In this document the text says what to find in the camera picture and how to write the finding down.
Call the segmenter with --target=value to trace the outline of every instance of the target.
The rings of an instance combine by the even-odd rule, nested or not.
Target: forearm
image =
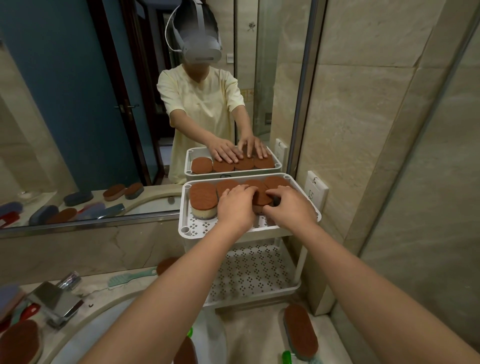
[[[237,123],[241,136],[245,137],[247,135],[253,135],[252,122],[245,106],[239,105],[233,109],[232,116],[235,123]]]
[[[480,355],[441,321],[322,228],[312,224],[297,230],[346,315],[382,363],[480,362]]]
[[[187,136],[189,139],[203,144],[204,146],[208,145],[208,142],[215,137],[213,133],[198,125],[183,110],[173,110],[170,113],[170,123],[175,129]]]
[[[170,364],[240,236],[218,223],[125,310],[81,363]]]

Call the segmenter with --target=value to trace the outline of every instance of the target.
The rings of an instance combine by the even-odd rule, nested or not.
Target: teal brush
[[[144,270],[143,272],[138,272],[138,273],[125,273],[125,274],[119,274],[118,276],[114,276],[110,278],[107,282],[107,285],[109,287],[115,287],[120,284],[125,284],[130,282],[132,279],[137,279],[141,277],[149,277],[149,276],[156,276],[156,269],[149,269],[149,270]]]

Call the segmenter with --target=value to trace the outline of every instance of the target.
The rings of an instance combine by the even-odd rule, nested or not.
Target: chrome faucet
[[[84,304],[80,297],[70,292],[80,281],[78,273],[72,272],[57,285],[43,282],[28,295],[28,299],[41,306],[41,310],[49,317],[49,326],[60,329]]]

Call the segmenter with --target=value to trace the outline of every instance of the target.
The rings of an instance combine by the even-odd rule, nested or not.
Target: sink
[[[148,214],[150,212],[162,212],[171,210],[180,210],[181,196],[162,197],[153,201],[145,202],[137,206],[125,215]]]
[[[134,298],[123,301],[95,317],[59,351],[52,364],[75,364],[115,322]],[[192,341],[198,364],[226,364],[227,341],[223,325],[214,310],[202,310],[193,324]]]

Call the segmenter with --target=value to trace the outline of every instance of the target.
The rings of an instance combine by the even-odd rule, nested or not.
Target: hand
[[[273,219],[278,226],[293,232],[295,228],[317,223],[317,214],[310,201],[293,188],[279,186],[277,189],[268,190],[267,194],[281,198],[277,207],[263,208],[263,213]]]
[[[219,162],[223,159],[227,163],[238,163],[238,158],[243,159],[243,154],[227,139],[213,136],[206,146],[210,155]]]
[[[257,152],[257,156],[259,159],[268,157],[268,152],[267,152],[267,148],[265,147],[265,144],[263,144],[263,142],[260,139],[258,139],[256,136],[253,136],[253,134],[246,134],[246,135],[242,134],[239,140],[239,150],[243,151],[244,146],[247,146],[248,158],[252,157],[253,148],[255,148],[255,151]]]
[[[257,187],[247,184],[232,190],[226,189],[218,202],[218,223],[229,226],[241,235],[250,230],[255,221],[252,199],[256,190]]]

